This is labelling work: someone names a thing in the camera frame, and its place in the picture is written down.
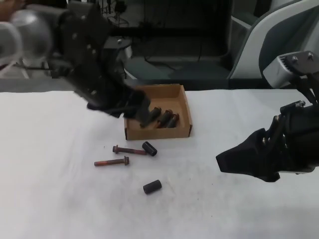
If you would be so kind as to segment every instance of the white cloth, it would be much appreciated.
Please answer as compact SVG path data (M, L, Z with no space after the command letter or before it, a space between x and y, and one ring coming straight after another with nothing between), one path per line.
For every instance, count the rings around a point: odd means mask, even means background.
M1 239L286 239L319 234L319 172L276 183L221 173L215 156L268 128L293 90L187 92L190 138L151 140L154 158L121 158L123 119L72 92L0 94ZM162 189L145 195L159 179Z

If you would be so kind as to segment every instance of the black plastic cap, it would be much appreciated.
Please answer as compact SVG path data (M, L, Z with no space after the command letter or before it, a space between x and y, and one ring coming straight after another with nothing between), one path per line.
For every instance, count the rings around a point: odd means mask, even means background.
M144 192L146 194L150 194L152 192L155 192L155 191L161 189L161 183L159 180L156 180L152 183L149 183L149 184L143 186L143 189L144 189Z
M149 142L145 142L142 145L142 148L145 150L146 153L148 153L150 156L154 157L158 151L156 148L154 148Z

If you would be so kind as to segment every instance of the cable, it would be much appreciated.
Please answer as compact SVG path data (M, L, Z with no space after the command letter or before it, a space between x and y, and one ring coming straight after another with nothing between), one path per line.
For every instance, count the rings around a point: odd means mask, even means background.
M145 59L145 61L147 62L147 63L150 63L151 65L164 65L164 66L166 66L166 67L168 67L168 68L170 68L171 70L173 70L173 71L176 71L176 69L174 68L174 67L172 67L172 66L170 66L169 64L167 64L167 63L164 63L164 62L150 62L149 60L147 60L145 57L144 57L144 59Z
M25 70L31 70L31 71L51 71L51 69L49 68L45 68L45 67L30 67L30 66L22 66L18 63L14 64L13 66L18 67L18 68L22 68Z
M118 18L116 18L116 16L108 16L108 17L107 17L107 19L110 19L110 18L114 19L115 22L113 22L113 21L111 21L111 20L110 20L109 22L110 22L111 24L117 26L117 27L120 27L120 25L123 25L123 24L126 24L127 27L130 26L130 23L129 23L127 20L125 20L124 18L121 18L120 16L118 16Z
M202 55L202 52L203 52L203 39L204 39L204 37L202 37L201 40L200 40L200 48L199 48L199 55L198 55L197 62L200 61L200 58L201 58L201 55Z

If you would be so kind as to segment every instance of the rusty bolt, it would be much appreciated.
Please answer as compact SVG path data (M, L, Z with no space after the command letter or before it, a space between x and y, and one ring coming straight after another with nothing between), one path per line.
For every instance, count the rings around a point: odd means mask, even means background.
M130 164L130 158L125 157L121 159L115 159L115 160L108 160L108 161L100 161L100 162L94 162L94 166L106 166L106 165L114 165L114 164Z
M136 150L131 148L120 148L118 145L113 146L113 152L114 153L133 153L133 154L139 154L139 155L147 155L147 153L144 150Z

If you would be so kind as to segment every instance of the black cable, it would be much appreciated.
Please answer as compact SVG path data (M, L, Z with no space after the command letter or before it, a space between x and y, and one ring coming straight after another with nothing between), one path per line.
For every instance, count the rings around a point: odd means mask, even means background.
M204 37L202 37L201 40L200 40L200 48L199 48L199 55L198 55L197 62L200 61L200 58L201 58L201 55L202 55L202 52L203 52L203 39L204 39Z
M124 18L121 18L121 17L116 18L115 16L108 16L106 19L110 19L110 18L115 20L115 22L113 22L111 20L109 21L114 26L120 27L120 25L123 25L123 24L126 24L127 27L130 26L130 23L127 20L125 20Z
M51 71L51 69L49 68L45 68L45 67L30 67L30 66L22 66L18 63L14 64L13 66L18 67L18 68L22 68L25 70L31 70L31 71Z
M155 66L155 65L164 65L164 66L170 68L171 70L176 71L176 69L175 69L174 67L170 66L170 65L167 64L167 63L164 63L164 62L150 62L149 60L146 59L146 57L144 57L144 60L145 60L147 63L150 63L151 65L154 65L154 66Z
M169 11L170 11L171 4L172 4L172 0L169 0L168 7L167 7L167 12L166 12L165 19L164 19L163 28L166 27L166 20L167 20L167 17L168 17L168 15L169 15Z
M146 0L144 0L144 23L146 23Z

